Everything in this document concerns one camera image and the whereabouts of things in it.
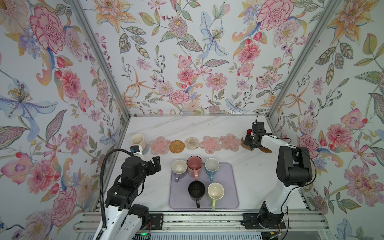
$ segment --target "white marble surface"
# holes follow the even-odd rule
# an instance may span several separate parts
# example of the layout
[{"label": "white marble surface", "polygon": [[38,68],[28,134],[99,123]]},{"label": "white marble surface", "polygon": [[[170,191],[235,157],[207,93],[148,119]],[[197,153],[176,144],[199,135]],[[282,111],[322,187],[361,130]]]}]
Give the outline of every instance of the white marble surface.
[{"label": "white marble surface", "polygon": [[[185,141],[188,137],[196,137],[202,141],[205,135],[220,137],[232,133],[240,138],[252,127],[254,116],[179,116],[179,117],[132,117],[122,148],[129,149],[131,137],[142,134],[147,143],[163,136],[165,139]],[[259,116],[258,121],[264,121],[265,129],[271,132],[264,116]],[[190,156],[199,156],[205,162],[210,157],[219,162],[229,162],[233,166],[235,183],[240,205],[238,210],[259,209],[267,194],[275,187],[278,179],[276,176],[277,156],[274,153],[264,153],[259,149],[253,151],[240,147],[239,151],[220,150],[207,154],[203,149],[184,149],[179,154],[169,151],[160,154],[161,171],[148,176],[145,181],[144,191],[137,197],[134,204],[148,206],[150,211],[170,211],[169,191],[171,178],[171,165],[175,160],[187,160]],[[117,162],[112,172],[107,189],[115,178],[121,174],[121,164],[128,156],[119,153]],[[154,155],[149,151],[144,155],[144,160],[152,160]],[[289,209],[304,209],[305,205],[297,192],[288,203]]]}]

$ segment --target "black mounting plate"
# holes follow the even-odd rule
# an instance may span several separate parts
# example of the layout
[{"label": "black mounting plate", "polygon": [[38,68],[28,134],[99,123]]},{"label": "black mounting plate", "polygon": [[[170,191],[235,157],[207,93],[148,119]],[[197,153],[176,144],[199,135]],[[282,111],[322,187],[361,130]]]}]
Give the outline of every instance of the black mounting plate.
[{"label": "black mounting plate", "polygon": [[[280,223],[280,229],[285,229],[285,223],[284,221],[276,221],[271,224],[270,229],[279,229]],[[258,219],[258,213],[251,213],[251,214],[243,214],[243,222],[241,222],[241,225],[245,226],[245,229],[265,229],[259,225],[259,219]]]}]

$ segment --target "mug handle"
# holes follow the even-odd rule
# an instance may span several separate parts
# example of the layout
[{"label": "mug handle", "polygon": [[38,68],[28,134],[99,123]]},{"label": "mug handle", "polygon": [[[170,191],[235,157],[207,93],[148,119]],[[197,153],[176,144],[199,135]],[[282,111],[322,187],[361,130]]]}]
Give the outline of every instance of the mug handle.
[{"label": "mug handle", "polygon": [[195,180],[198,181],[199,180],[199,172],[197,170],[194,170],[194,174],[195,174]]}]

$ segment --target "wall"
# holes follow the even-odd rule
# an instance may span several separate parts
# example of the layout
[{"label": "wall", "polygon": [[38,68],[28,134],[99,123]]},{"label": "wall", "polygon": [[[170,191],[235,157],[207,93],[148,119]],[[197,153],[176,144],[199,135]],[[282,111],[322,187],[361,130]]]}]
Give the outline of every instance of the wall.
[{"label": "wall", "polygon": [[382,239],[384,190],[383,1],[342,1],[289,88],[272,124],[310,150],[304,188],[340,240]]},{"label": "wall", "polygon": [[0,239],[74,239],[126,120],[66,0],[0,0],[0,42]]},{"label": "wall", "polygon": [[131,113],[264,113],[324,0],[81,2]]}]

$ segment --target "white mug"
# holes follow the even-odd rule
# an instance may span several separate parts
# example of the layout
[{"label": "white mug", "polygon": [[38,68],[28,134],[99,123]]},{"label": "white mug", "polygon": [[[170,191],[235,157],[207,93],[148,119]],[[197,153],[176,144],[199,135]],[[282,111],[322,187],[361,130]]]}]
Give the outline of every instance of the white mug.
[{"label": "white mug", "polygon": [[216,202],[224,196],[224,188],[220,183],[214,182],[208,186],[209,200],[212,201],[212,208],[215,209]]},{"label": "white mug", "polygon": [[146,147],[146,142],[144,140],[144,136],[141,134],[136,134],[131,138],[131,142],[133,145],[139,145],[143,148],[143,151]]}]

